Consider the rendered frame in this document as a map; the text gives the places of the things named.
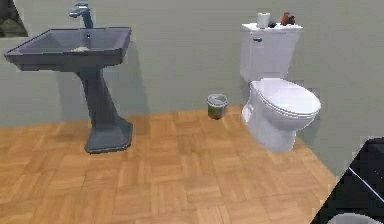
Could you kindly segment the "grey pedestal sink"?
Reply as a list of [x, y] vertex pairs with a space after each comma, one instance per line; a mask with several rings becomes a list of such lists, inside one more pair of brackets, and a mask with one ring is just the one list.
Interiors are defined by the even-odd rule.
[[[22, 71], [76, 74], [92, 124], [85, 151], [118, 152], [131, 145], [133, 124], [118, 114], [103, 70], [123, 62], [130, 36], [129, 27], [51, 28], [6, 50], [4, 57]], [[71, 52], [80, 46], [89, 51]]]

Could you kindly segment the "blue-grey sink faucet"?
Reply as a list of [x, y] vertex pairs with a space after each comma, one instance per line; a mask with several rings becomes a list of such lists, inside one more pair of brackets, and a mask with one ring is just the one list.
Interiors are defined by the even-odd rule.
[[85, 2], [78, 2], [75, 4], [75, 9], [69, 12], [71, 18], [77, 18], [81, 16], [86, 29], [93, 28], [93, 21], [91, 17], [90, 8]]

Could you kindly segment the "dark wall mirror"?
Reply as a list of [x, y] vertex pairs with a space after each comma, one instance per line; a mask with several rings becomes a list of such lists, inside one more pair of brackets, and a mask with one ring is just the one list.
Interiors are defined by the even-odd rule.
[[0, 0], [0, 38], [27, 37], [14, 0]]

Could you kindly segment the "white toilet paper roll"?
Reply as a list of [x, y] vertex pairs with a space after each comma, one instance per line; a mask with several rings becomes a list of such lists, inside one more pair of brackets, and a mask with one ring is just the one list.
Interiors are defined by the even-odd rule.
[[270, 13], [269, 12], [260, 12], [257, 15], [257, 27], [259, 29], [265, 29], [269, 26]]

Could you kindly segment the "small green bin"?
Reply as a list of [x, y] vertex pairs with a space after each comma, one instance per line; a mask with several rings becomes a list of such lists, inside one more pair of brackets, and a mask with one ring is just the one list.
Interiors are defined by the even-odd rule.
[[224, 94], [210, 94], [207, 97], [208, 116], [211, 119], [219, 120], [224, 117], [228, 105], [227, 97]]

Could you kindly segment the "brown figurine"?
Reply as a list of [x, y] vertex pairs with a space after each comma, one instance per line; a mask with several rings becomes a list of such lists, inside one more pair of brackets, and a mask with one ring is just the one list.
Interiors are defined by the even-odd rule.
[[281, 18], [280, 24], [282, 26], [295, 25], [296, 24], [295, 17], [291, 16], [289, 12], [284, 12]]

